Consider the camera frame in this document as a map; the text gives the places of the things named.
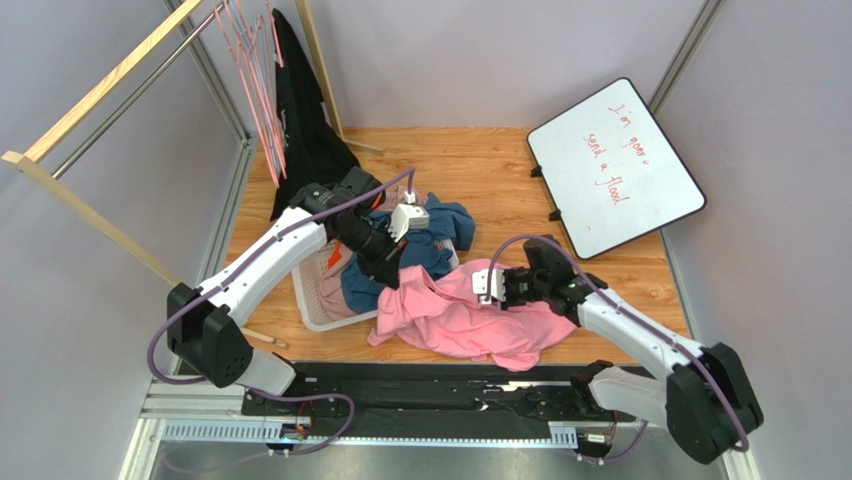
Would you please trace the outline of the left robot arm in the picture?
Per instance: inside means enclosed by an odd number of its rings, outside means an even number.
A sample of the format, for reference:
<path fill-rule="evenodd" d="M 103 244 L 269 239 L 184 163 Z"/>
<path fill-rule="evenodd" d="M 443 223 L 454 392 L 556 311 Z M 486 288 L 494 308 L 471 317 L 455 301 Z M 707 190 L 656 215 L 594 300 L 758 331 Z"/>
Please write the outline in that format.
<path fill-rule="evenodd" d="M 152 374 L 173 385 L 208 382 L 218 388 L 237 384 L 272 395 L 287 392 L 297 377 L 286 359 L 255 349 L 243 326 L 259 303 L 294 269 L 329 242 L 346 245 L 364 275 L 382 286 L 399 284 L 399 263 L 407 246 L 408 215 L 399 208 L 382 227 L 370 220 L 387 189 L 413 179 L 407 169 L 392 180 L 378 180 L 354 167 L 335 185 L 309 184 L 292 198 L 278 222 L 235 262 L 201 285 L 180 282 L 167 295 L 167 320 L 148 349 L 159 341 L 195 371 L 169 377 L 154 360 Z"/>

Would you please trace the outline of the pink t-shirt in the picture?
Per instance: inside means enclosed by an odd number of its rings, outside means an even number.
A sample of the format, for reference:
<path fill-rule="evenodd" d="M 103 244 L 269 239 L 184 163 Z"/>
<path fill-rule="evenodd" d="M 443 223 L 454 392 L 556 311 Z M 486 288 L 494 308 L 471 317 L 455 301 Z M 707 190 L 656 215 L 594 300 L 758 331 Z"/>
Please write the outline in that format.
<path fill-rule="evenodd" d="M 438 280 L 421 266 L 400 271 L 400 285 L 384 290 L 367 342 L 376 347 L 392 338 L 422 350 L 474 362 L 492 360 L 511 372 L 531 369 L 544 350 L 577 330 L 543 302 L 501 310 L 481 305 L 472 276 L 488 259 L 468 261 Z"/>

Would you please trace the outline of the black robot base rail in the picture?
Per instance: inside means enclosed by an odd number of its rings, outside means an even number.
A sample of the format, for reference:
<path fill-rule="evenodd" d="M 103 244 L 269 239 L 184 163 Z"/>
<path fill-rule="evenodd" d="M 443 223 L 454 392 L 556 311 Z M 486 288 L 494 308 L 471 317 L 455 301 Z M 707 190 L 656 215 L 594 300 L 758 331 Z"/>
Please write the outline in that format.
<path fill-rule="evenodd" d="M 634 416 L 593 412 L 571 387 L 579 365 L 537 365 L 510 372 L 488 363 L 299 362 L 290 403 L 252 393 L 246 416 L 296 417 L 310 433 L 343 426 L 346 397 L 355 404 L 345 436 L 370 439 L 544 440 L 551 422 L 603 430 L 633 425 Z"/>

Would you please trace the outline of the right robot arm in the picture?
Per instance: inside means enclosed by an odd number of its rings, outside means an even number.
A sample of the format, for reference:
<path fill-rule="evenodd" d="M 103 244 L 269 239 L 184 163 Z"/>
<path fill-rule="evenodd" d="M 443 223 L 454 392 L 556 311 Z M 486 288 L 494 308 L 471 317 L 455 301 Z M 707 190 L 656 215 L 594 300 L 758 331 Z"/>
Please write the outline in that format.
<path fill-rule="evenodd" d="M 750 449 L 749 434 L 764 415 L 738 353 L 719 342 L 706 346 L 652 320 L 598 277 L 586 273 L 553 238 L 520 235 L 527 266 L 494 261 L 473 274 L 482 305 L 502 310 L 543 302 L 554 314 L 609 340 L 639 362 L 645 375 L 607 361 L 589 364 L 572 386 L 591 411 L 626 413 L 668 430 L 700 464 Z"/>

